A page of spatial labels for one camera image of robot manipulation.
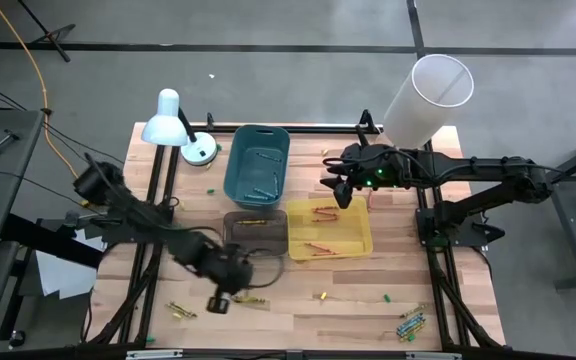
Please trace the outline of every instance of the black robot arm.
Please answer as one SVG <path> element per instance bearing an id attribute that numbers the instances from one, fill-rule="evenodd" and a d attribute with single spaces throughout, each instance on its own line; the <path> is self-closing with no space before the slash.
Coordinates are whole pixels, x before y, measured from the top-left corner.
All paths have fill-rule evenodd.
<path id="1" fill-rule="evenodd" d="M 109 217 L 120 228 L 115 237 L 123 237 L 126 242 L 163 241 L 177 263 L 217 285 L 207 310 L 226 313 L 229 303 L 222 295 L 236 294 L 250 285 L 253 273 L 248 262 L 250 253 L 236 244 L 222 247 L 205 234 L 193 231 L 200 227 L 173 226 L 168 220 L 172 219 L 171 208 L 138 200 L 126 187 L 116 166 L 98 163 L 88 154 L 86 159 L 90 166 L 75 180 L 75 191 L 92 204 L 109 206 Z"/>
<path id="2" fill-rule="evenodd" d="M 428 189 L 448 181 L 500 182 L 460 201 L 437 202 L 432 216 L 422 220 L 432 221 L 432 226 L 426 224 L 424 228 L 433 233 L 446 233 L 483 211 L 514 201 L 539 203 L 552 193 L 544 169 L 529 159 L 451 158 L 439 152 L 369 145 L 361 128 L 357 126 L 356 129 L 358 144 L 346 147 L 339 158 L 324 160 L 328 172 L 337 177 L 320 180 L 321 184 L 333 189 L 335 199 L 343 209 L 350 204 L 353 189 L 364 187 L 373 190 L 383 187 Z"/>

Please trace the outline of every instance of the wooden table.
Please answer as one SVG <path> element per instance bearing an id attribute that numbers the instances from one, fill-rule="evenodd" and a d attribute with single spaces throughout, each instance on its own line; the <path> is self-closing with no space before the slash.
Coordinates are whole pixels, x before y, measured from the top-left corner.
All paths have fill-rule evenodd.
<path id="1" fill-rule="evenodd" d="M 155 146 L 141 141 L 144 123 L 136 123 L 124 168 L 126 183 L 135 195 L 146 197 Z M 175 209 L 175 221 L 184 227 L 207 225 L 222 229 L 224 215 L 240 211 L 223 193 L 232 134 L 217 134 L 222 145 L 210 169 L 192 167 L 182 159 L 177 167 L 173 195 L 183 209 Z M 321 164 L 321 151 L 338 156 L 355 135 L 291 134 L 289 168 L 281 208 L 286 200 L 331 197 L 330 189 L 319 184 L 327 174 Z M 455 127 L 446 126 L 434 137 L 435 151 L 461 157 Z M 168 163 L 170 149 L 164 158 Z M 158 199 L 163 191 L 166 170 L 162 170 Z M 206 190 L 213 188 L 215 194 Z M 444 199 L 457 200 L 470 194 L 467 183 L 442 187 Z M 354 196 L 367 196 L 367 191 Z M 414 190 L 380 189 L 373 194 L 370 225 L 374 252 L 369 257 L 318 260 L 295 263 L 286 255 L 286 272 L 273 286 L 253 290 L 250 295 L 270 300 L 269 310 L 256 310 L 231 304 L 227 315 L 205 311 L 215 286 L 196 279 L 164 253 L 152 309 L 150 335 L 153 346 L 183 348 L 237 349 L 329 349 L 329 350 L 435 350 L 440 348 L 432 289 L 425 251 L 419 246 L 413 212 L 418 207 Z M 134 245 L 116 247 L 99 268 L 92 297 L 93 323 L 90 337 L 96 335 L 115 313 L 126 296 Z M 488 268 L 471 249 L 455 249 L 455 262 L 464 302 L 493 339 L 504 343 L 503 332 Z M 276 271 L 269 260 L 256 268 L 258 275 Z M 321 302 L 318 294 L 327 292 Z M 391 303 L 384 301 L 388 294 Z M 169 301 L 187 307 L 199 316 L 180 321 L 164 307 Z M 428 304 L 427 323 L 413 343 L 402 343 L 392 332 L 400 323 L 398 315 Z M 454 313 L 446 299 L 453 339 L 457 339 Z M 133 318 L 132 335 L 139 316 Z"/>

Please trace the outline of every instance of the paper sheet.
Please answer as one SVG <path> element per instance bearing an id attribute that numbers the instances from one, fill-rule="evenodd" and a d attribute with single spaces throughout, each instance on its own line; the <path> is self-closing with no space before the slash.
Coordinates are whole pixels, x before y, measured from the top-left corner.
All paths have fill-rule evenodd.
<path id="1" fill-rule="evenodd" d="M 86 232 L 77 230 L 76 241 L 103 251 L 105 243 L 101 237 L 86 239 Z M 97 278 L 97 270 L 79 265 L 56 256 L 37 251 L 39 277 L 44 296 L 59 291 L 59 299 L 65 299 L 89 292 Z"/>

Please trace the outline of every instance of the white desk lamp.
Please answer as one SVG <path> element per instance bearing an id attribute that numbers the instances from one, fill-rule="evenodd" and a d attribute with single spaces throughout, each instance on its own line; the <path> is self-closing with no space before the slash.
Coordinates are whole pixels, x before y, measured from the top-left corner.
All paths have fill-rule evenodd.
<path id="1" fill-rule="evenodd" d="M 141 139 L 157 145 L 181 146 L 181 155 L 190 165 L 206 165 L 217 155 L 215 138 L 192 130 L 179 107 L 179 94 L 172 89 L 159 93 L 157 114 L 146 124 Z"/>

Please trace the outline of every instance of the yellow tray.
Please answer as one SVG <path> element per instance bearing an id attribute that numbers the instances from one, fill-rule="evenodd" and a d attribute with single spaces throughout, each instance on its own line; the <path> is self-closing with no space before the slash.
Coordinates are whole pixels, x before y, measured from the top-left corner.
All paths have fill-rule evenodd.
<path id="1" fill-rule="evenodd" d="M 336 221 L 313 222 L 328 218 L 313 211 L 317 207 L 337 206 L 335 199 L 293 200 L 286 204 L 288 214 L 288 253 L 293 260 L 336 259 L 372 253 L 372 235 L 366 200 L 356 196 L 345 210 L 323 210 L 337 214 Z M 337 255 L 317 255 L 324 247 Z"/>

